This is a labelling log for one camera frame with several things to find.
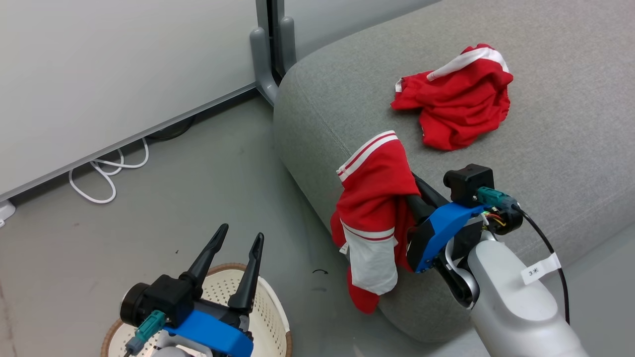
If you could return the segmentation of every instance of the gray floor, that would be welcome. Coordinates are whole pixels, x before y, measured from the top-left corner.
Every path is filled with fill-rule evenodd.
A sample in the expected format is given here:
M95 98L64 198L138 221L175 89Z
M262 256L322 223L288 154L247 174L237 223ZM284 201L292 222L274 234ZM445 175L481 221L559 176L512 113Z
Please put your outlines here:
M98 355L124 292L181 273L223 222L230 231L216 264L246 262L265 234L261 274L289 317L295 356L486 356L474 332L426 346L380 313L355 310L343 256L274 152L271 113L256 98L152 144L145 167L114 177L108 205L87 202L65 177L17 197L0 229L0 356ZM94 172L77 184L109 194ZM634 235L632 227L566 270L573 326L591 355L635 350ZM559 299L556 283L548 285Z

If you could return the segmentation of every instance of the whiteboard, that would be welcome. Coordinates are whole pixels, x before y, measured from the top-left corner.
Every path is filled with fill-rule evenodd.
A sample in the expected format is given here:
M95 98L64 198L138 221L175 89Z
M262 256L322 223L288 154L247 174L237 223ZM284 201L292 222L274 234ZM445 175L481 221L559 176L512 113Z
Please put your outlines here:
M439 0L278 0L293 17L297 59L382 22Z
M0 198L253 85L254 0L0 0Z

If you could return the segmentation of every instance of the gray couch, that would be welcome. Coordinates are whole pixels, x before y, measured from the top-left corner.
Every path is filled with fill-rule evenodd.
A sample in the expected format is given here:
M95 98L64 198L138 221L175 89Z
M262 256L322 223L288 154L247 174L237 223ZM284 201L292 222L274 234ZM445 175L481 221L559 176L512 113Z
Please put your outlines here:
M342 192L335 170L383 131L395 130L413 172L448 196L446 171L492 167L567 265L635 221L634 10L632 0L442 0L351 35L285 76L278 153L327 226ZM418 113L391 110L394 84L477 43L501 52L514 75L507 120L466 149L426 148ZM547 255L528 224L504 241L526 264ZM436 272L401 271L380 308L422 341L469 326Z

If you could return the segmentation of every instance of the red and white clothing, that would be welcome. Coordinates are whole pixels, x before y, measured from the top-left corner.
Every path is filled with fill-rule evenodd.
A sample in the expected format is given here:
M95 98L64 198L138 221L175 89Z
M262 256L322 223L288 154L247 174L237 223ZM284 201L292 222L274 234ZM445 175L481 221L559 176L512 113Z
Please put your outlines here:
M353 303L372 313L379 295L397 284L396 264L410 269L406 233L414 219L404 196L419 191L394 131L367 141L337 175L344 192L331 218L333 240L338 247L348 243Z
M503 56L478 44L436 71L400 79L391 106L423 109L419 123L425 145L461 149L505 120L510 105L507 85L513 79Z

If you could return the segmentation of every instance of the blue bracket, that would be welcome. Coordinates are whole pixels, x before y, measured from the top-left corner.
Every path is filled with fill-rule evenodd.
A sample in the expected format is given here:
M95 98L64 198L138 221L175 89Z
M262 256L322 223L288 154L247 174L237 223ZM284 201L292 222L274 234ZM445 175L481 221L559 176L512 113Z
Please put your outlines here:
M428 218L432 223L434 235L425 247L424 255L417 266L416 273L421 273L432 267L432 260L448 244L450 239L458 233L467 221L482 213L486 206L464 207L450 202L437 208Z
M250 357L253 351L253 342L243 332L198 310L192 311L178 328L163 329L232 357Z

